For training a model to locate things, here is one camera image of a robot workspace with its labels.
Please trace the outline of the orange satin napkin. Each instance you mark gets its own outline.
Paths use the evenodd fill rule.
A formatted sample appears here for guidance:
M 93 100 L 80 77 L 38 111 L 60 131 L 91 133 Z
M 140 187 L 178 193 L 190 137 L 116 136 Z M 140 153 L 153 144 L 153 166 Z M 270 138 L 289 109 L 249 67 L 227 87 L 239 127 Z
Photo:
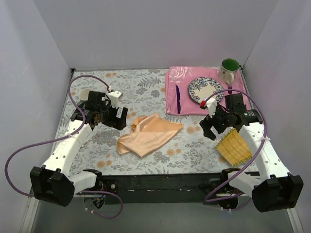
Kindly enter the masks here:
M 159 113 L 139 116 L 132 122 L 131 132 L 118 139 L 117 151 L 142 158 L 164 146 L 182 129 L 183 124 L 163 119 Z

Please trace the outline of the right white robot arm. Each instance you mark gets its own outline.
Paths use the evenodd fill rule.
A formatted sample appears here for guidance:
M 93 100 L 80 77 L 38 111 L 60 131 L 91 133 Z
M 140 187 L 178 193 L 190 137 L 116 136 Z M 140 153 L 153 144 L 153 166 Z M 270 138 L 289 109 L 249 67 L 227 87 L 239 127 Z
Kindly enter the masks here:
M 208 115 L 200 121 L 204 137 L 211 140 L 216 135 L 232 127 L 246 142 L 252 153 L 251 159 L 243 168 L 229 168 L 222 171 L 220 185 L 204 199 L 212 202 L 212 196 L 220 189 L 231 193 L 238 189 L 248 195 L 261 213 L 291 209 L 296 206 L 303 188 L 299 175 L 292 175 L 284 166 L 267 136 L 267 124 L 262 113 L 248 110 L 243 102 L 245 93 L 225 96 L 222 107 L 213 96 L 205 97 L 200 108 L 207 109 Z

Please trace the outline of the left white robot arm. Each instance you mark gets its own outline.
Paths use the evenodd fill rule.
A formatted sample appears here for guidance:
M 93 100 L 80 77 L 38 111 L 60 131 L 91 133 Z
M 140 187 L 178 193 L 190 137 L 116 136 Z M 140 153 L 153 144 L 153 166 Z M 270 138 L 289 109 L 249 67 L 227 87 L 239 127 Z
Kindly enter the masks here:
M 102 173 L 85 169 L 70 176 L 69 170 L 75 156 L 94 128 L 103 124 L 119 131 L 126 126 L 128 109 L 123 108 L 118 117 L 118 103 L 122 97 L 119 91 L 108 93 L 86 90 L 85 96 L 67 127 L 67 138 L 61 141 L 41 167 L 33 167 L 30 178 L 34 197 L 60 206 L 68 206 L 73 196 L 83 191 L 99 194 L 103 190 Z

